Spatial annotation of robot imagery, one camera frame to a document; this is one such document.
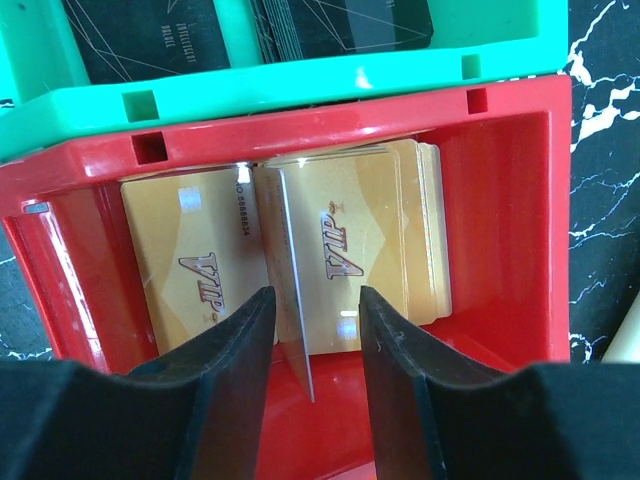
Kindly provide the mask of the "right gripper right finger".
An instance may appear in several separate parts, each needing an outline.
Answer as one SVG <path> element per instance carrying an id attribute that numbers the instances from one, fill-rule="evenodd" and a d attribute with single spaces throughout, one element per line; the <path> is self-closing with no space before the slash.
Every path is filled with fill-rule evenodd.
<path id="1" fill-rule="evenodd" d="M 363 287 L 360 336 L 381 479 L 635 479 L 633 363 L 484 365 Z"/>

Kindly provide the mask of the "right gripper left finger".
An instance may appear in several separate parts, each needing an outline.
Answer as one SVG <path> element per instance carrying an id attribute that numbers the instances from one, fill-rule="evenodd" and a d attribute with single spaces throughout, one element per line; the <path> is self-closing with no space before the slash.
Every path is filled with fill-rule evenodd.
<path id="1" fill-rule="evenodd" d="M 276 317 L 258 290 L 125 375 L 70 360 L 1 365 L 5 479 L 251 479 Z"/>

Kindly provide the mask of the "brown orange card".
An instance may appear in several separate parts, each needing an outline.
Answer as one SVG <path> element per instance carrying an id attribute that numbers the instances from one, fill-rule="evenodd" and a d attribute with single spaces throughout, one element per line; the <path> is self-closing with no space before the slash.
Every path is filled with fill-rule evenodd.
<path id="1" fill-rule="evenodd" d="M 276 295 L 279 344 L 310 401 L 315 400 L 300 293 L 293 227 L 284 173 L 254 169 L 260 228 L 270 284 Z"/>

